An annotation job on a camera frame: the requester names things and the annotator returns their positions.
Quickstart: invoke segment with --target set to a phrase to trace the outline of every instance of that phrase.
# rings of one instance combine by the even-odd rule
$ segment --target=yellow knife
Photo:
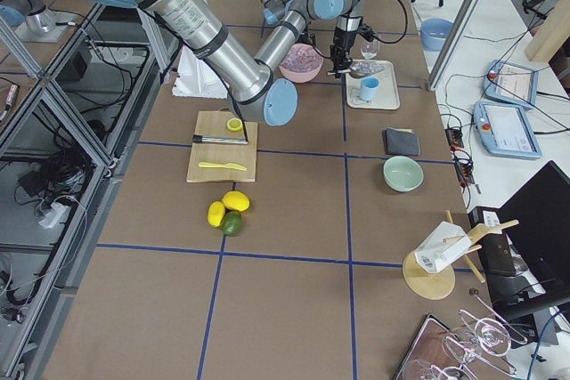
[[[239,171],[248,170],[244,165],[234,164],[233,162],[228,162],[227,164],[217,164],[216,162],[199,162],[198,166],[200,168],[225,168],[225,169],[237,169]]]

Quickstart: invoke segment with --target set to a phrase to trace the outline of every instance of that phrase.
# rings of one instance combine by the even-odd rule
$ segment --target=blue cable
[[[526,376],[526,380],[531,379],[531,374],[533,372],[533,365],[534,365],[534,362],[536,361],[536,357],[538,355],[538,350],[541,348],[542,336],[544,336],[544,332],[546,331],[546,328],[548,328],[550,323],[561,313],[562,313],[562,311],[557,311],[555,314],[553,314],[549,318],[549,320],[546,322],[546,324],[544,324],[544,327],[542,327],[541,333],[538,336],[538,340],[536,341],[536,347],[534,348],[533,358],[531,359],[531,365],[528,368],[528,375]]]

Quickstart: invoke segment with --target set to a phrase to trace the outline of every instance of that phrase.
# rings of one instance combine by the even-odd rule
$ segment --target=wooden cutting board
[[[243,138],[243,132],[232,132],[226,127],[233,117],[229,111],[201,111],[198,113],[194,134],[204,137]],[[188,164],[187,182],[254,182],[257,162],[257,123],[246,122],[249,144],[212,144],[194,142]],[[248,171],[223,168],[200,168],[199,162],[244,165]]]

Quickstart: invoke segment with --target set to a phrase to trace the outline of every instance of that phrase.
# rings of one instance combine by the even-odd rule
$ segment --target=black screen
[[[570,178],[550,161],[498,212],[532,274],[547,290],[570,285]]]

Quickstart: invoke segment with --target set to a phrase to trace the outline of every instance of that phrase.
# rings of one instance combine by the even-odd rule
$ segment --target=computer monitor
[[[498,211],[502,222],[517,219],[506,230],[545,295],[501,310],[507,320],[557,305],[570,310],[570,178],[554,161],[548,162]]]

